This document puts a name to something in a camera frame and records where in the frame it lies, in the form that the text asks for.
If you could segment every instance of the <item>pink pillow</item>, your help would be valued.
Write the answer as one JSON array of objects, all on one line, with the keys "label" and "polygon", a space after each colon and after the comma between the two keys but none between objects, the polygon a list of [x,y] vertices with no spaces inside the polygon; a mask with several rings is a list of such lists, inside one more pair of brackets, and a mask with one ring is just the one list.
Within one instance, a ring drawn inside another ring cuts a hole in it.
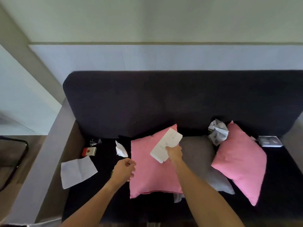
[{"label": "pink pillow", "polygon": [[231,122],[229,134],[220,144],[211,166],[232,179],[255,206],[261,190],[266,154],[241,128]]},{"label": "pink pillow", "polygon": [[131,159],[137,165],[134,177],[129,182],[130,198],[156,191],[183,193],[171,161],[168,159],[163,163],[159,163],[150,155],[152,149],[169,128],[176,131],[177,125],[168,127],[152,136],[131,141]]}]

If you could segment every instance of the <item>forearm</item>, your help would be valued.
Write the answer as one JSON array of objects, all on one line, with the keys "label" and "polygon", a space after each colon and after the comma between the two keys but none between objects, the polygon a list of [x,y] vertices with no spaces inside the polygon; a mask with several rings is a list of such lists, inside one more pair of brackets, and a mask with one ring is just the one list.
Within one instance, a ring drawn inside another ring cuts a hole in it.
[{"label": "forearm", "polygon": [[225,199],[183,162],[173,163],[187,204],[199,227],[244,226]]},{"label": "forearm", "polygon": [[119,185],[109,180],[95,196],[67,218],[61,227],[97,226],[119,187]]}]

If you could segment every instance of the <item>person's left arm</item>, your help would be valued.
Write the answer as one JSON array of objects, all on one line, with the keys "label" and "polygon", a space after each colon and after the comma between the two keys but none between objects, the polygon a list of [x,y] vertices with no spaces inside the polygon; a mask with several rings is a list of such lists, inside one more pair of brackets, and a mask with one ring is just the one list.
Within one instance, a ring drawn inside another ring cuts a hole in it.
[{"label": "person's left arm", "polygon": [[125,182],[134,176],[132,172],[135,171],[135,165],[135,161],[129,158],[118,161],[112,177],[104,187],[80,209],[67,218],[61,227],[97,226],[114,194]]}]

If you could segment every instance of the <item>person's left hand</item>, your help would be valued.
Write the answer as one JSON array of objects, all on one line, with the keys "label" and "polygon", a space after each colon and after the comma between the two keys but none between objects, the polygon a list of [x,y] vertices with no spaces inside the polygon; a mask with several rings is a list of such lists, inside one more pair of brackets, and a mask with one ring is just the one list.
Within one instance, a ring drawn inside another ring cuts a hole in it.
[{"label": "person's left hand", "polygon": [[129,158],[118,161],[114,167],[110,181],[120,188],[124,183],[129,182],[130,179],[134,177],[132,172],[136,171],[135,165],[136,162]]}]

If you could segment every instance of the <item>person's right arm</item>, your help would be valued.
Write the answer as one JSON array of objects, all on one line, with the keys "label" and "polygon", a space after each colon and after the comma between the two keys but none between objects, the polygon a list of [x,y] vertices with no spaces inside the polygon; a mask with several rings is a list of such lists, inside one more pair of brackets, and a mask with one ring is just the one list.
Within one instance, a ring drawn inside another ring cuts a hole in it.
[{"label": "person's right arm", "polygon": [[189,209],[199,227],[244,227],[225,199],[187,167],[182,160],[180,146],[167,146],[166,150],[177,172]]}]

